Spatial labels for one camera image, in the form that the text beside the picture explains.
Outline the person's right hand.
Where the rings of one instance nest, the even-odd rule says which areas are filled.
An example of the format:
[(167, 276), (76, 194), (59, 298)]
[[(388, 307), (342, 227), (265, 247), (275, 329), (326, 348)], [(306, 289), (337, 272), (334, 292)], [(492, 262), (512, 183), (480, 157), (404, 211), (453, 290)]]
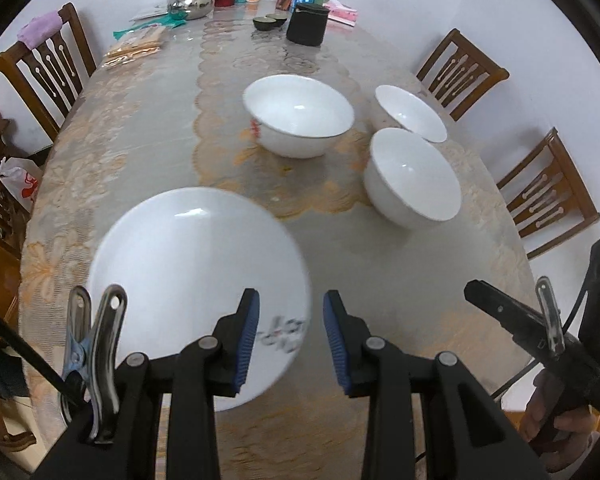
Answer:
[[(518, 432), (527, 442), (539, 433), (546, 412), (546, 383), (550, 374), (546, 370), (534, 378), (535, 386), (518, 426)], [(555, 451), (545, 453), (541, 460), (552, 479), (570, 479), (591, 453), (600, 437), (596, 430), (597, 418), (588, 405), (566, 411), (554, 418), (554, 427), (566, 435), (557, 443)]]

